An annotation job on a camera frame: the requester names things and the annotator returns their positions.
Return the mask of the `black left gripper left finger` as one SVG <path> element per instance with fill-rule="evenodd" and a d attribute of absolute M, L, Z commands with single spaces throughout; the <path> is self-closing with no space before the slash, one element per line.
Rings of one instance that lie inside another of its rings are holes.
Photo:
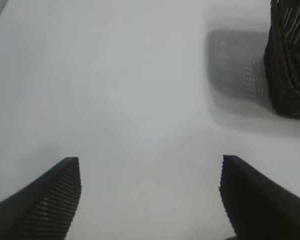
<path fill-rule="evenodd" d="M 82 193 L 78 157 L 66 157 L 0 202 L 0 240 L 64 240 Z"/>

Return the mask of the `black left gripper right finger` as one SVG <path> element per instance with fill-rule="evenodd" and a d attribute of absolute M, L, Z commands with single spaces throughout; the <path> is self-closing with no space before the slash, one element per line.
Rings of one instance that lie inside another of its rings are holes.
<path fill-rule="evenodd" d="M 300 197 L 224 155 L 219 192 L 236 240 L 300 240 Z"/>

